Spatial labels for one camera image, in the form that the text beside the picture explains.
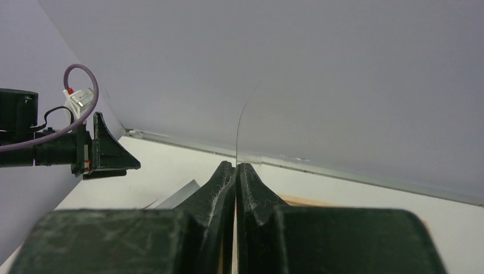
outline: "white connector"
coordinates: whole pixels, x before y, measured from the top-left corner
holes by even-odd
[[[75,120],[78,120],[81,113],[91,106],[92,100],[94,100],[94,92],[90,88],[78,90],[72,94],[69,94],[69,92],[72,92],[72,90],[64,90],[64,95],[67,98],[64,106],[71,110]]]

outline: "white backdrop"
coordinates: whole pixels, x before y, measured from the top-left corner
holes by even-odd
[[[260,81],[246,149],[484,198],[482,0],[39,2],[125,127],[233,148]]]

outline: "black cable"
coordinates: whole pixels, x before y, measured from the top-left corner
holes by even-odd
[[[81,70],[85,71],[87,73],[87,75],[89,75],[89,78],[91,78],[91,81],[92,81],[92,87],[94,89],[94,98],[92,99],[91,106],[84,112],[84,114],[81,117],[79,117],[79,119],[74,121],[73,124],[70,124],[63,129],[56,131],[55,133],[47,134],[46,136],[40,137],[38,139],[32,139],[32,140],[24,141],[24,142],[21,142],[21,143],[8,144],[6,146],[0,146],[0,152],[6,152],[6,151],[11,151],[11,150],[19,150],[21,148],[35,146],[36,144],[41,144],[41,143],[48,142],[50,140],[54,140],[55,138],[62,136],[64,134],[68,133],[69,131],[76,129],[82,123],[84,123],[85,120],[87,120],[89,115],[91,115],[91,113],[96,108],[96,105],[98,104],[99,85],[98,85],[98,81],[96,80],[96,77],[94,76],[92,71],[89,70],[89,68],[87,68],[86,66],[80,65],[80,64],[73,64],[73,65],[68,66],[67,69],[66,69],[66,72],[64,73],[64,87],[65,87],[65,89],[69,88],[69,86],[68,86],[69,73],[75,68],[81,69]]]
[[[36,131],[43,130],[44,128],[46,128],[46,127],[47,127],[47,116],[48,116],[49,114],[51,114],[52,112],[54,112],[54,111],[56,111],[56,110],[60,110],[60,109],[62,109],[62,108],[66,109],[66,110],[69,110],[69,113],[71,114],[71,124],[73,124],[73,123],[74,123],[74,114],[72,113],[72,111],[71,111],[69,108],[65,107],[65,106],[59,106],[59,107],[54,107],[54,108],[53,108],[53,109],[51,109],[51,110],[48,110],[48,111],[47,111],[47,112],[44,114],[44,121],[45,121],[45,123],[44,123],[43,125],[41,125],[41,126],[36,126],[36,127],[31,127],[31,128],[30,128],[30,130],[31,130],[31,131],[33,131],[33,132],[36,132]]]

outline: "black mount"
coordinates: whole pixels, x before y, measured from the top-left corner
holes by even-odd
[[[38,139],[55,133],[48,128],[32,130],[37,123],[38,94],[0,88],[0,146]],[[94,139],[82,124],[51,141],[18,150],[0,152],[0,167],[70,164],[75,176],[96,179],[126,175],[141,164],[114,139],[103,115],[96,112]]]
[[[68,210],[46,215],[17,273],[446,273],[422,222],[397,209],[292,207],[250,164],[220,163],[171,210]]]

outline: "gray wall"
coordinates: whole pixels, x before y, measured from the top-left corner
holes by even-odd
[[[482,0],[39,2],[126,127],[234,148],[261,81],[246,150],[484,198]]]
[[[79,60],[35,0],[0,0],[0,37],[0,87],[38,92],[42,123],[46,110],[64,104],[64,70]],[[91,86],[81,71],[72,73],[71,85]],[[123,129],[106,102],[103,95],[98,111],[119,138]],[[66,125],[63,112],[49,116],[49,126]],[[23,242],[35,222],[78,182],[69,166],[0,168],[0,264]]]

